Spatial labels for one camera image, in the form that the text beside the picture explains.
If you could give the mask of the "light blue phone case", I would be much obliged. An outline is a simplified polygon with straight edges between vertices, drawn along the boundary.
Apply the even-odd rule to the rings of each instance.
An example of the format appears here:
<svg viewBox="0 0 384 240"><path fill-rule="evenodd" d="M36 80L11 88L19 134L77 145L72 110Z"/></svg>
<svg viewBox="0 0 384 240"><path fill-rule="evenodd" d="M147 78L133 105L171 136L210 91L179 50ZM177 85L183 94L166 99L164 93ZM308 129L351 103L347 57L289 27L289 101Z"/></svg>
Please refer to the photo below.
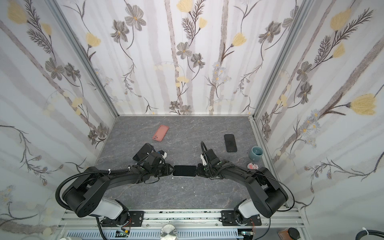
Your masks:
<svg viewBox="0 0 384 240"><path fill-rule="evenodd" d="M197 175L197 166L178 165L174 166L174 177L194 178Z"/></svg>

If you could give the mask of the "black phone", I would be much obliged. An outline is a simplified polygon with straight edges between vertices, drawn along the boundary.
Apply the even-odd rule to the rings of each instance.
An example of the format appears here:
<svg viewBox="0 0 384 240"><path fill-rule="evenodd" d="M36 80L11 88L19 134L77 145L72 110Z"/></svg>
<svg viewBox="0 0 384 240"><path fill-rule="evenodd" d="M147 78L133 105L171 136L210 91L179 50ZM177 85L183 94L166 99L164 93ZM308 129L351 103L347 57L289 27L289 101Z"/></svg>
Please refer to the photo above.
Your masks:
<svg viewBox="0 0 384 240"><path fill-rule="evenodd" d="M153 151L153 149L154 147L151 144L145 143L134 155L133 160L136 162L143 161Z"/></svg>

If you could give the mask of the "pink phone case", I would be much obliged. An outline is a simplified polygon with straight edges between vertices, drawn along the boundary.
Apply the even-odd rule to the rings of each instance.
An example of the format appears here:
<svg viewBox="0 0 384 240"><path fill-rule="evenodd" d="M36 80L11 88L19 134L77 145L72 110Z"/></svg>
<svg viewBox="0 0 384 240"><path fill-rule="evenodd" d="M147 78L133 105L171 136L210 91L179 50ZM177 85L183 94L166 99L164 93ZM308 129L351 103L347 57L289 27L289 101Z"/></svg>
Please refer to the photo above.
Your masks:
<svg viewBox="0 0 384 240"><path fill-rule="evenodd" d="M155 141L161 142L164 139L165 135L167 134L168 130L169 130L168 126L160 125L157 131L155 132L155 134L153 135L152 139Z"/></svg>

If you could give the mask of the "black phone case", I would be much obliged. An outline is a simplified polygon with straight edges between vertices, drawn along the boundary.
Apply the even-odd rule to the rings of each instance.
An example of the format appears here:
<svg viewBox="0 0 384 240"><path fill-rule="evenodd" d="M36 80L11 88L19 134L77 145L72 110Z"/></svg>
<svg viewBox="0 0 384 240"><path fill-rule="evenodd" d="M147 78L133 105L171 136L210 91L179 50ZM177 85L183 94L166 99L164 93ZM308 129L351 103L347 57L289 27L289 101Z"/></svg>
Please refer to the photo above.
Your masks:
<svg viewBox="0 0 384 240"><path fill-rule="evenodd" d="M226 145L226 151L228 153L235 153L238 151L236 139L233 134L225 134L224 135L225 145Z"/></svg>

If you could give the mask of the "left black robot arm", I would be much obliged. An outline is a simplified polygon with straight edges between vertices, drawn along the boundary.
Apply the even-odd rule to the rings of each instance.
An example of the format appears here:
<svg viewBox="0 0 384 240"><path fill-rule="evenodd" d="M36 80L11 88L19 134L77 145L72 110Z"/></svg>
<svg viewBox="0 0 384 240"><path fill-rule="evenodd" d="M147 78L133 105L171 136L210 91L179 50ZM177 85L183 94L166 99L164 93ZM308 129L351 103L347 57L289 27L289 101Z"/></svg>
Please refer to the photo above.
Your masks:
<svg viewBox="0 0 384 240"><path fill-rule="evenodd" d="M160 179L174 171L175 168L165 161L164 152L152 152L137 164L123 169L90 167L73 175L59 184L55 198L62 208L74 212L79 218L95 217L99 229L103 224L124 229L133 225L131 213L121 201L105 198L106 191L125 185L147 184L151 177Z"/></svg>

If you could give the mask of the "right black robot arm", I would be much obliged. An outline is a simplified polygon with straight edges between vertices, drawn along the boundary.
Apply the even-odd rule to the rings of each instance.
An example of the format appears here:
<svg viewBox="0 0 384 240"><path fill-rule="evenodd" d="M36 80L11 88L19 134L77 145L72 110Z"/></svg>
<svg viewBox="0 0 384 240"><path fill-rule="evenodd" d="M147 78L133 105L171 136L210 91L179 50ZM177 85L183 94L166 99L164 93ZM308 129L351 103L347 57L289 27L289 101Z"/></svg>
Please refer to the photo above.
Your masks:
<svg viewBox="0 0 384 240"><path fill-rule="evenodd" d="M212 149L201 142L204 164L198 164L197 175L210 180L232 180L246 187L249 199L234 208L227 223L245 226L252 217L270 218L288 200L288 187L278 181L265 167L257 170L241 168L230 161L220 160Z"/></svg>

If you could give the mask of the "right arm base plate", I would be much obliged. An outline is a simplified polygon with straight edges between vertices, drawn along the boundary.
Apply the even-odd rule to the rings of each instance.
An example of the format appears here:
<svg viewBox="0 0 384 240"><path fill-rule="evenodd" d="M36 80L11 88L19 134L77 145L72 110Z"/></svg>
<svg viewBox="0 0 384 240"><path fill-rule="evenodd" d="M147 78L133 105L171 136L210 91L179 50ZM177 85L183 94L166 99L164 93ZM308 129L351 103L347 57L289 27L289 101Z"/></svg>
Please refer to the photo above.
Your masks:
<svg viewBox="0 0 384 240"><path fill-rule="evenodd" d="M254 215L249 218L243 217L240 212L234 210L221 211L221 217L219 221L223 226L261 226L260 215Z"/></svg>

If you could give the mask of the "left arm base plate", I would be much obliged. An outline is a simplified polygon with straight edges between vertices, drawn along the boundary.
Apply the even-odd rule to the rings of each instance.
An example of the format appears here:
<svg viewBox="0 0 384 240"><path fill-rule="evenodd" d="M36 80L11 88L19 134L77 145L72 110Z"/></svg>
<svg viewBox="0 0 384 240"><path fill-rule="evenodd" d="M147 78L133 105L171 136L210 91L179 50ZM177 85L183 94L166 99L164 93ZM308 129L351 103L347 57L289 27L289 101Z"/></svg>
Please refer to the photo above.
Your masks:
<svg viewBox="0 0 384 240"><path fill-rule="evenodd" d="M121 214L116 219L109 219L104 217L101 220L102 227L141 227L144 220L144 211L125 211L123 210Z"/></svg>

